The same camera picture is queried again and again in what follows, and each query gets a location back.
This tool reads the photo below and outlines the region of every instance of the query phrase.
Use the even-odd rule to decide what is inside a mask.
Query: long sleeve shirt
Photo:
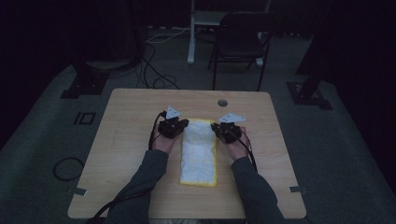
[[[115,200],[148,192],[128,201],[117,203],[109,210],[105,224],[149,223],[150,191],[166,173],[168,154],[160,150],[146,152],[131,181],[120,191]],[[244,206],[248,224],[284,223],[285,219],[277,207],[276,196],[265,179],[254,171],[250,160],[245,157],[232,165],[236,187]]]

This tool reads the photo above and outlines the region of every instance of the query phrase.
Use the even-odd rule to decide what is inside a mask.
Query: yellow edged cloth
[[[216,135],[209,119],[189,119],[183,132],[180,184],[215,187]]]

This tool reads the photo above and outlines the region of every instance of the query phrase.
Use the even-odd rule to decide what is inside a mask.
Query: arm
[[[148,224],[149,223],[149,203],[150,191],[155,188],[157,182],[166,173],[166,165],[168,163],[169,154],[172,152],[174,139],[167,139],[159,136],[153,142],[153,148],[160,148],[149,150],[146,152],[137,172],[132,177],[131,181],[119,192],[115,200],[134,195],[140,192],[147,192],[146,194],[116,204],[109,210],[106,224]]]
[[[241,141],[249,146],[242,134]],[[233,177],[244,206],[247,223],[285,223],[277,207],[277,198],[268,182],[254,169],[246,149],[238,141],[226,145],[233,159]]]

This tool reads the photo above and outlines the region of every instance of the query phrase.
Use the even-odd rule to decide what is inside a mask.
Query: table
[[[266,1],[265,11],[268,11],[268,8],[271,4],[271,0]],[[189,44],[189,54],[187,56],[187,63],[194,63],[195,56],[195,25],[212,25],[218,26],[221,18],[227,12],[224,11],[204,11],[204,10],[195,10],[195,0],[191,0],[191,14],[190,14],[190,44]],[[262,66],[262,59],[256,60],[257,66]]]
[[[228,105],[219,106],[220,99]],[[87,191],[85,196],[74,195],[70,217],[93,217],[114,199],[137,171],[153,122],[169,105],[182,113],[181,119],[217,120],[229,112],[245,116],[246,121],[236,124],[247,127],[258,171],[274,189],[282,214],[285,218],[305,216],[301,193],[290,192],[290,186],[298,183],[268,93],[115,89],[78,182],[78,188]],[[169,156],[166,175],[152,191],[149,217],[244,218],[225,146],[219,143],[217,147],[216,187],[180,185],[181,139]]]

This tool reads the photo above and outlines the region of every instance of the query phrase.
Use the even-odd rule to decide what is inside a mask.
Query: person's right arm
[[[249,146],[248,138],[242,134],[241,141]],[[226,144],[233,159],[231,166],[236,188],[244,206],[247,223],[285,223],[277,207],[277,198],[268,182],[253,168],[244,146],[238,141]]]

